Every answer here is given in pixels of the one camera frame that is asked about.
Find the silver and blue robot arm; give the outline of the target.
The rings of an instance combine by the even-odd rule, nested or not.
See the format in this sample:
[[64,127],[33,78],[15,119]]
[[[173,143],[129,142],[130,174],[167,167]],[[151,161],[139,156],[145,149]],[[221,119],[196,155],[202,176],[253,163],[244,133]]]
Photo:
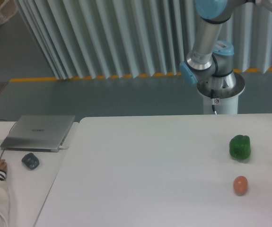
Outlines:
[[243,92],[234,69],[272,67],[272,0],[197,0],[200,17],[192,49],[179,65],[184,79],[206,96]]

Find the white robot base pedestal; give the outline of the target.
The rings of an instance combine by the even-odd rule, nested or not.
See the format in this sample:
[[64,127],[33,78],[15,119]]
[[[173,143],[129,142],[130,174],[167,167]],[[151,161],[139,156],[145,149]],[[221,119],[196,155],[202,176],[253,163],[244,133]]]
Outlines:
[[197,83],[204,114],[237,114],[238,98],[245,89],[245,80],[238,73],[210,77]]

